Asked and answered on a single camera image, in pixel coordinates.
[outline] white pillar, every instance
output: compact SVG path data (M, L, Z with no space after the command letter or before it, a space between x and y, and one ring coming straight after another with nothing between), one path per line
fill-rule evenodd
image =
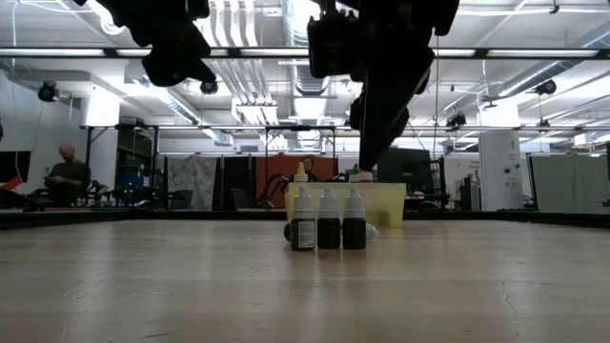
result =
M481 111L481 126L519 126L517 104L503 101ZM487 131L479 135L481 198L484 211L523 208L518 131Z
M81 99L83 125L114 126L118 124L120 112L119 99L110 93L100 92L92 97ZM93 131L93 137L101 130ZM114 188L116 175L117 130L106 130L91 143L91 180Z

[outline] person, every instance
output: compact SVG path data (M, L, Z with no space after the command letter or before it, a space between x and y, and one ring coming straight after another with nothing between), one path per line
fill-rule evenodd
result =
M314 159L307 156L303 158L301 162L303 162L303 168L305 169L309 182L320 182L320 178L314 174Z
M76 148L72 144L62 144L59 154L63 163L56 164L45 181L45 187L51 191L51 198L59 206L76 204L84 197L89 186L91 170L76 159Z

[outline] yellow plastic bin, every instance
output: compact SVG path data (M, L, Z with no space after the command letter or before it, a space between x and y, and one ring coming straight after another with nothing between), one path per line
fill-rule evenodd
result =
M341 219L345 210L345 198L350 192L351 187L356 187L360 195L364 198L364 206L366 210L366 221L375 225L378 229L382 228L401 228L402 227L402 212L404 209L404 199L407 196L407 188L405 184L387 184L387 183L291 183L288 186L286 194L286 214L288 221L292 220L293 216L293 198L298 193L299 187L304 187L314 199L314 212L317 217L317 212L320 206L320 196L326 188L332 188L335 191L336 198L339 200L341 209Z

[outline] bottle label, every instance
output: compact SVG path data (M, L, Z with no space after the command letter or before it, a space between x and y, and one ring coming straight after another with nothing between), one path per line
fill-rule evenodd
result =
M315 221L298 222L298 247L303 249L315 248Z

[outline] bald man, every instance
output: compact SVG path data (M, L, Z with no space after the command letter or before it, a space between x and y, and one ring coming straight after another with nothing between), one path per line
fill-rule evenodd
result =
M89 186L91 171L85 163L76 160L74 145L62 144L59 154L64 162L53 167L45 186L51 191L51 197L57 205L69 206L83 197Z

